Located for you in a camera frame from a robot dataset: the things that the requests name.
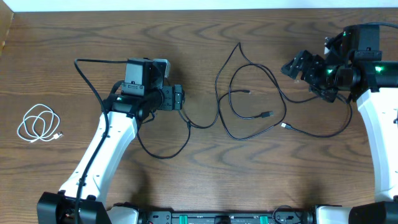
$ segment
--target cable connector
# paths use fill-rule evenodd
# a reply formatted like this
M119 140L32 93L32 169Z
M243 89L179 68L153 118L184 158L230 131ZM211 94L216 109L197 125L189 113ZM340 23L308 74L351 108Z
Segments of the cable connector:
M269 116L273 116L274 115L274 112L273 111L267 111L267 112L262 112L261 114L260 114L260 117L262 117L262 118L268 118Z
M280 126L281 126L282 128L286 128L286 129L293 129L293 127L292 127L290 124L283 123L283 122L282 122L282 124L280 124Z
M63 133L60 131L57 134L54 134L53 137L54 139L58 139L59 137L63 136Z

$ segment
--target coiled white cable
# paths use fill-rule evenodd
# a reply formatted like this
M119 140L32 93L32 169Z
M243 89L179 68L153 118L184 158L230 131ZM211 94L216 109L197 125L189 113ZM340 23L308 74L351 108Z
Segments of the coiled white cable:
M29 112L31 112L31 111L32 111L35 107L37 107L37 106L43 106L43 107L47 108L48 110L42 111L42 112L41 112L39 115L37 115L37 116L27 116L27 115L29 114ZM48 129L46 129L45 120L41 117L41 115L44 114L44 113L51 113L51 115L52 115L52 116L51 116L50 126L48 127ZM52 129L52 126L53 126L54 116L57 117L58 123L57 123L57 125L55 126L55 128L49 133L49 131ZM32 124L32 131L33 131L34 135L31 134L31 133L29 132L29 130L28 130L27 126L26 126L26 121L27 121L28 119L31 119L31 118L35 118L35 121L34 121L33 124ZM43 131L42 131L42 134L38 134L38 133L36 132L36 130L35 130L35 124L36 124L36 122L37 122L38 119L40 119L40 120L43 121ZM25 127L26 133L27 133L31 138L25 138L24 136L22 136L22 135L20 134L19 130L21 129L22 125ZM29 141L29 142L31 142L31 143L32 143L32 142L36 142L37 140L42 140L42 141L46 141L46 142L47 142L47 141L51 141L51 140L54 140L54 139L58 139L59 137L62 136L62 132L59 132L59 133L56 133L56 134L53 135L53 133L55 132L55 130L57 130L57 128L58 128L59 125L60 125L60 117L59 117L56 113L54 113L54 111L53 111L51 108L49 108L49 107L46 106L46 105L43 105L43 104L39 103L39 104L34 105L31 109L29 109L29 111L26 112L26 114L24 115L24 120L22 121L22 123L21 123L21 124L18 126L18 128L17 128L17 134L18 134L18 136L19 136L21 139L23 139L23 140L25 140L25 141Z

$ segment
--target green light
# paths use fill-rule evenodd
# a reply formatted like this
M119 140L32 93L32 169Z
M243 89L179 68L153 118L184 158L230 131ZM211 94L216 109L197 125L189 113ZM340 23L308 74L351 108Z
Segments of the green light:
M381 72L384 68L380 66L375 66L374 69L376 69L377 72Z

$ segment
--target wooden table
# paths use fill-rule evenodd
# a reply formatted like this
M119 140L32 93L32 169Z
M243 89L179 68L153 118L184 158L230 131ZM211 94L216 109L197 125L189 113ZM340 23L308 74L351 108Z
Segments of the wooden table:
M182 84L192 120L210 124L215 115L214 80L237 42L248 58L274 71L292 99L312 96L304 82L281 74L281 66L303 49L323 53L323 41L347 25L397 22L397 9L294 9L244 11L54 12L17 13L0 58L0 222L36 222L36 203L44 191L57 192L88 147L100 106L73 66L74 58L119 60L167 58L170 81ZM397 60L397 31L382 28L384 60ZM225 93L233 72L245 63L233 55L220 76ZM124 78L124 65L82 63L102 97ZM245 68L234 89L243 115L273 110L274 117L243 121L222 102L227 125L238 137L277 122L283 106L269 79ZM62 119L64 137L27 143L16 128L34 104L51 106ZM286 122L312 133L340 129L346 106L322 100L287 104ZM273 210L281 204L355 206L373 201L374 175L366 130L356 104L343 134L315 139L275 127L249 141L230 139L218 121L193 129L178 157L159 161L137 141L123 155L108 194L107 207L132 202L174 210ZM187 137L177 112L159 111L141 137L154 153L174 153Z

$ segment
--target white backdrop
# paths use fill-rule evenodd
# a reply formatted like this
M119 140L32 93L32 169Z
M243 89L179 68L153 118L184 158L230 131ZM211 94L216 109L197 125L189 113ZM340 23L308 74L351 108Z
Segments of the white backdrop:
M398 0L4 0L14 12L398 7Z

